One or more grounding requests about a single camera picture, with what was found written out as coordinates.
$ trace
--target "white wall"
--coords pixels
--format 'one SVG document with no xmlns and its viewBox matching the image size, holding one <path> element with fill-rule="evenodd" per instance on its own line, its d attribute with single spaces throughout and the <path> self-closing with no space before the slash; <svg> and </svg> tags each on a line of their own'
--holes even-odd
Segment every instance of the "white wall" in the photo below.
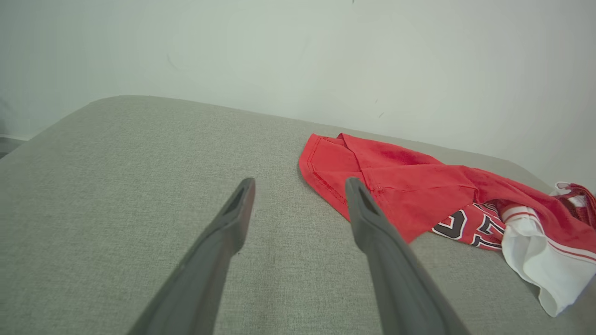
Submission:
<svg viewBox="0 0 596 335">
<path fill-rule="evenodd" d="M 512 160 L 596 189 L 596 1 L 2 0 L 0 133 L 123 94 Z"/>
</svg>

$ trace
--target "wall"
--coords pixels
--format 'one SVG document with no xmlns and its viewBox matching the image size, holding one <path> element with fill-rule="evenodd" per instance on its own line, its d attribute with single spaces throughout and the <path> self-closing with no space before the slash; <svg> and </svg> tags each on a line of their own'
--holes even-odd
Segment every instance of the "wall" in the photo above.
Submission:
<svg viewBox="0 0 596 335">
<path fill-rule="evenodd" d="M 141 94 L 497 156 L 596 189 L 596 2 L 4 0 L 0 134 Z"/>
</svg>

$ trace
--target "gray fabric surface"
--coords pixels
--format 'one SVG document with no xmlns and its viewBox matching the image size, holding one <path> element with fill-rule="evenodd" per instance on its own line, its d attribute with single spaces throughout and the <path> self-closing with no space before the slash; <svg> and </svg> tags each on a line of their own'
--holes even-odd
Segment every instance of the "gray fabric surface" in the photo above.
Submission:
<svg viewBox="0 0 596 335">
<path fill-rule="evenodd" d="M 311 133 L 399 144 L 550 187 L 504 160 L 332 126 L 155 97 L 67 116 L 0 160 L 3 334 L 122 334 L 242 178 L 257 180 L 217 334 L 380 334 L 348 222 L 302 179 Z M 596 290 L 557 318 L 502 256 L 436 235 L 411 244 L 476 334 L 582 334 Z"/>
</svg>

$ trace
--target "white sleeve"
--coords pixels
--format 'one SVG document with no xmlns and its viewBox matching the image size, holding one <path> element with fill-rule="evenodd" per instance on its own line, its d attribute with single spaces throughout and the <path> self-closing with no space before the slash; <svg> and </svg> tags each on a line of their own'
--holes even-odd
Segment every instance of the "white sleeve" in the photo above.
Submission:
<svg viewBox="0 0 596 335">
<path fill-rule="evenodd" d="M 505 261 L 522 279 L 540 288 L 540 304 L 556 317 L 575 302 L 596 274 L 596 254 L 550 239 L 529 207 L 510 208 L 501 217 Z"/>
</svg>

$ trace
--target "clothing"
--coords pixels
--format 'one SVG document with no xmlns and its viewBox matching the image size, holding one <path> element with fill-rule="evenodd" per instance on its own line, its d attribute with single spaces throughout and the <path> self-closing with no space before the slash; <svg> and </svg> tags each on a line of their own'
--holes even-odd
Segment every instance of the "clothing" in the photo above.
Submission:
<svg viewBox="0 0 596 335">
<path fill-rule="evenodd" d="M 360 178 L 406 242 L 434 231 L 498 250 L 500 238 L 505 260 L 541 288 L 539 300 L 551 316 L 572 304 L 596 274 L 596 231 L 556 198 L 508 178 L 347 134 L 311 135 L 299 166 L 306 182 L 347 219 L 344 183 Z M 465 221 L 459 234 L 461 210 L 482 220 Z"/>
</svg>

